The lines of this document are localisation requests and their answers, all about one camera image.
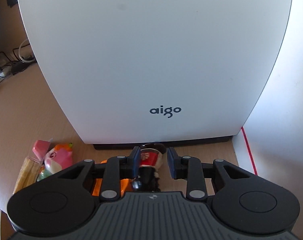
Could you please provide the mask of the black power strip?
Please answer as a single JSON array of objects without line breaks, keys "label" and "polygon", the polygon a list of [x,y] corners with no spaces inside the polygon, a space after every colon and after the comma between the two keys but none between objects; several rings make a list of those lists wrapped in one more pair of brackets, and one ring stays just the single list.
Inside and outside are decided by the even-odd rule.
[{"label": "black power strip", "polygon": [[31,64],[32,64],[31,62],[28,62],[28,63],[25,63],[22,61],[15,62],[11,67],[10,73],[11,73],[11,75],[16,75],[16,74],[26,70]]}]

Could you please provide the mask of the pink candy in wrapper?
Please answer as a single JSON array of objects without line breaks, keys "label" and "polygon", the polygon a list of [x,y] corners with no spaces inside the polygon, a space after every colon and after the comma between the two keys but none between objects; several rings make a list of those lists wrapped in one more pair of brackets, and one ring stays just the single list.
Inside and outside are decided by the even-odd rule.
[{"label": "pink candy in wrapper", "polygon": [[52,141],[45,141],[45,140],[37,140],[32,148],[33,153],[38,158],[39,161],[43,161],[45,155],[49,151]]}]

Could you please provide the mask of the white aigo computer case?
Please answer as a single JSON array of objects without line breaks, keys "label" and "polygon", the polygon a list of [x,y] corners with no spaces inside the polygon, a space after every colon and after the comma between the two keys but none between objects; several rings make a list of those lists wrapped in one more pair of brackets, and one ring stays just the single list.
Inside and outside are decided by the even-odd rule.
[{"label": "white aigo computer case", "polygon": [[279,55],[292,0],[18,0],[45,80],[84,143],[229,137]]}]

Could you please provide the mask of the orange object under gripper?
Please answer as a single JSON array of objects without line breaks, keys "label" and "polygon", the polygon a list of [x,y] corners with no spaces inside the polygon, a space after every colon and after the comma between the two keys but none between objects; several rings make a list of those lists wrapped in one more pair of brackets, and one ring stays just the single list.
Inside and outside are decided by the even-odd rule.
[{"label": "orange object under gripper", "polygon": [[111,191],[115,191],[119,198],[123,197],[131,180],[120,178],[119,161],[112,158],[111,161],[105,159],[100,163],[106,164],[106,169],[104,170],[103,178],[96,179],[92,195],[102,197],[104,196],[104,193],[107,194]]}]

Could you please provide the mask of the yellow wrapped snack stick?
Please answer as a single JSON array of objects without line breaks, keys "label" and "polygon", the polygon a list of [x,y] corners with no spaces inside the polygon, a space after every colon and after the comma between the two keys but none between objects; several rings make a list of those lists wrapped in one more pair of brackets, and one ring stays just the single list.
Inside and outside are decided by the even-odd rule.
[{"label": "yellow wrapped snack stick", "polygon": [[31,157],[26,157],[21,166],[13,194],[34,184],[38,178],[42,165]]}]

